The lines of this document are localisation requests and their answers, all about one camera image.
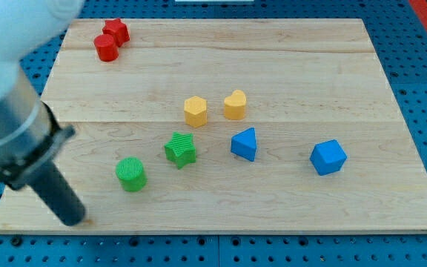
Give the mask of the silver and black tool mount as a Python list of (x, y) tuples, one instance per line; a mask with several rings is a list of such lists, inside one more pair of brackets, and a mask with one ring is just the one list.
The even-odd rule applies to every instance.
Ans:
[(13, 190), (35, 186), (44, 177), (61, 182), (53, 160), (74, 135), (73, 126), (56, 121), (19, 69), (16, 84), (0, 98), (0, 182)]

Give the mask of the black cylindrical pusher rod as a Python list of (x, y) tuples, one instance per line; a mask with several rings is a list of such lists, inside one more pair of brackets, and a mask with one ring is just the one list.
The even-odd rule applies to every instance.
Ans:
[(28, 169), (28, 185), (62, 224), (74, 226), (85, 218), (85, 207), (52, 161)]

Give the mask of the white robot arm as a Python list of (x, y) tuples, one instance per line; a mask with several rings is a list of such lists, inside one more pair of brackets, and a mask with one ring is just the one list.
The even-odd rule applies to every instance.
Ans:
[(65, 30), (81, 0), (0, 0), (0, 182), (31, 187), (64, 225), (80, 223), (85, 207), (53, 159), (74, 134), (40, 99), (19, 62)]

